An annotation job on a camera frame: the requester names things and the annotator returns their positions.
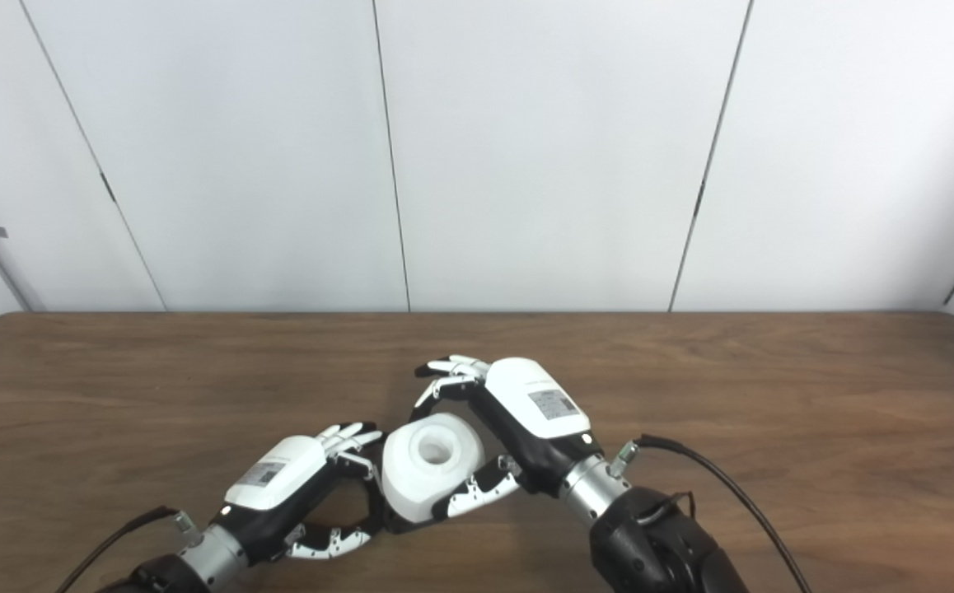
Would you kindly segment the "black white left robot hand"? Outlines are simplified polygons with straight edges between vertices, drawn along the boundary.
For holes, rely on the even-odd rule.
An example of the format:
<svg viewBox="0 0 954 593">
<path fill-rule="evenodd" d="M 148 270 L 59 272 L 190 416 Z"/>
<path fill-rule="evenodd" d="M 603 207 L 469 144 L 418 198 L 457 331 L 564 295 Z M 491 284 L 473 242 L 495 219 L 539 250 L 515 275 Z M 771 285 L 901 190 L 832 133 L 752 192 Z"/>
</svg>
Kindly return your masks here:
<svg viewBox="0 0 954 593">
<path fill-rule="evenodd" d="M 369 453 L 384 439 L 374 422 L 338 423 L 315 436 L 282 439 L 228 489 L 213 524 L 240 545 L 251 567 L 355 551 L 383 528 L 386 500 Z M 367 514 L 345 525 L 310 522 L 311 512 L 349 480 L 367 493 Z"/>
</svg>

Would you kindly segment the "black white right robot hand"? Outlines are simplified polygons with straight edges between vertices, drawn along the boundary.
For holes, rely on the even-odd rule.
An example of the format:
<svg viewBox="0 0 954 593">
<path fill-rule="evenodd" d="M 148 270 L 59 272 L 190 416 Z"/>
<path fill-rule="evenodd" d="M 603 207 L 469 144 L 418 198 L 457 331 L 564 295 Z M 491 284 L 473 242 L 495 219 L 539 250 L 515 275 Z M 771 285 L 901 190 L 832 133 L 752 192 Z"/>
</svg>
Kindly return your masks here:
<svg viewBox="0 0 954 593">
<path fill-rule="evenodd" d="M 432 521 L 446 521 L 525 489 L 564 499 L 579 470 L 604 460 L 589 417 L 560 383 L 531 359 L 488 363 L 450 354 L 414 369 L 431 380 L 410 421 L 431 416 L 443 400 L 463 402 L 504 447 L 432 507 Z"/>
</svg>

